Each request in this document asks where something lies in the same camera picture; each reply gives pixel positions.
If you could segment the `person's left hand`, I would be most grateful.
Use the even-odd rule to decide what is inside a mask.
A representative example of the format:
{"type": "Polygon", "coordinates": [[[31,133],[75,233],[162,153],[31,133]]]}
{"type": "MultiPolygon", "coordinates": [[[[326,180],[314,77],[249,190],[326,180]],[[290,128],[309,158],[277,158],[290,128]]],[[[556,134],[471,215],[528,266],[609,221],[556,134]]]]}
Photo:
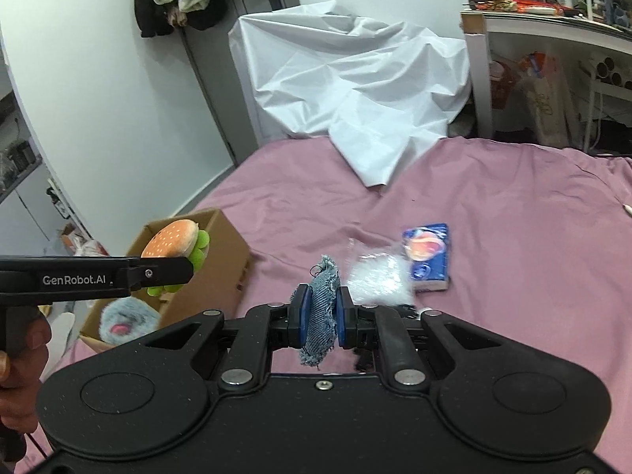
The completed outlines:
{"type": "Polygon", "coordinates": [[[31,433],[38,427],[35,414],[40,377],[48,361],[51,329],[42,314],[26,333],[26,347],[14,358],[1,353],[1,421],[6,428],[31,433]]]}

